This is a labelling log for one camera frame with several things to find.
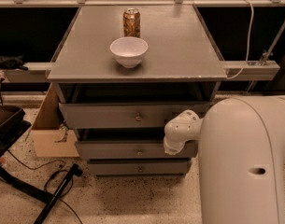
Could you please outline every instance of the cabinet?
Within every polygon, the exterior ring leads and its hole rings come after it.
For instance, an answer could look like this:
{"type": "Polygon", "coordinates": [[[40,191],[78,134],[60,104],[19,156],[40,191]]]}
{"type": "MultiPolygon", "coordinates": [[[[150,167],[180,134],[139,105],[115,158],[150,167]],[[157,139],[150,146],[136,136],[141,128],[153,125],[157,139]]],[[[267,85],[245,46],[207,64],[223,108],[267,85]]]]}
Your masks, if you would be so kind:
{"type": "Polygon", "coordinates": [[[205,113],[226,75],[189,5],[139,6],[149,51],[120,66],[109,45],[125,9],[83,7],[48,80],[93,175],[185,175],[197,144],[164,154],[164,125],[185,109],[205,113]]]}

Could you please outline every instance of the drawer handle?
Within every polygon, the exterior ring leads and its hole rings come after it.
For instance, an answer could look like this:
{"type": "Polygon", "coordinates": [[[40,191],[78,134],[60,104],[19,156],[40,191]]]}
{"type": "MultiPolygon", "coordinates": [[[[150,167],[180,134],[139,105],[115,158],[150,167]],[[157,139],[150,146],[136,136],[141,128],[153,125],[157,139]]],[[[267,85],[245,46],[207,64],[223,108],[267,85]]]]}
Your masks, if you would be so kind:
{"type": "Polygon", "coordinates": [[[142,116],[140,115],[140,113],[136,113],[135,115],[135,121],[141,121],[142,120],[142,116]]]}

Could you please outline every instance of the white bowl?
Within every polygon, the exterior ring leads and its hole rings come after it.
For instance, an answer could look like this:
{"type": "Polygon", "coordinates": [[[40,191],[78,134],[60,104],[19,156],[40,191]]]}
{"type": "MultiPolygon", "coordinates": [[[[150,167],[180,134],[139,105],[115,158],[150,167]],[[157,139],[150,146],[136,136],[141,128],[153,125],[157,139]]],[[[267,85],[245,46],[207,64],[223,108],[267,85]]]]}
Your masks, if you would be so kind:
{"type": "Polygon", "coordinates": [[[110,49],[114,59],[126,68],[140,64],[149,45],[141,38],[126,36],[112,42],[110,49]]]}

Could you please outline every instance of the soda can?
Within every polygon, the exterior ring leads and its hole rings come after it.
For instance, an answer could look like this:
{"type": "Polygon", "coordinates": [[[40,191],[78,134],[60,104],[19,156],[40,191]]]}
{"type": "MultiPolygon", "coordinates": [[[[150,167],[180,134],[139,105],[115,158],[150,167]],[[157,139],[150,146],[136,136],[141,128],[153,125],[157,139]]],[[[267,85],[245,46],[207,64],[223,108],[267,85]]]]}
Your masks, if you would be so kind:
{"type": "Polygon", "coordinates": [[[126,8],[123,13],[124,36],[140,37],[140,12],[137,8],[126,8]]]}

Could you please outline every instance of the speckled concrete floor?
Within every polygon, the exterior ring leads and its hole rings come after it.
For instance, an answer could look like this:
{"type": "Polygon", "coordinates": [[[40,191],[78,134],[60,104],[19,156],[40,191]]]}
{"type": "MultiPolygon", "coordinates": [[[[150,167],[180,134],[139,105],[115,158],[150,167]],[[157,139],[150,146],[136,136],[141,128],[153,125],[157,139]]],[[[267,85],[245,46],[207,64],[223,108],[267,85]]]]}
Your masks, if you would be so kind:
{"type": "MultiPolygon", "coordinates": [[[[37,108],[24,107],[25,119],[33,122],[37,108]]],[[[10,149],[21,161],[37,167],[53,158],[37,158],[31,134],[26,132],[10,149]]],[[[31,171],[18,164],[8,153],[5,168],[14,176],[40,189],[59,162],[31,171]]],[[[90,175],[85,161],[65,158],[66,168],[77,163],[83,170],[74,178],[74,186],[64,197],[84,224],[92,223],[189,223],[201,224],[198,160],[186,176],[101,177],[90,175]]],[[[60,177],[49,185],[54,191],[60,177]]],[[[33,223],[44,204],[15,190],[0,180],[0,224],[33,223]]],[[[48,223],[79,223],[63,203],[57,202],[49,213],[48,223]]]]}

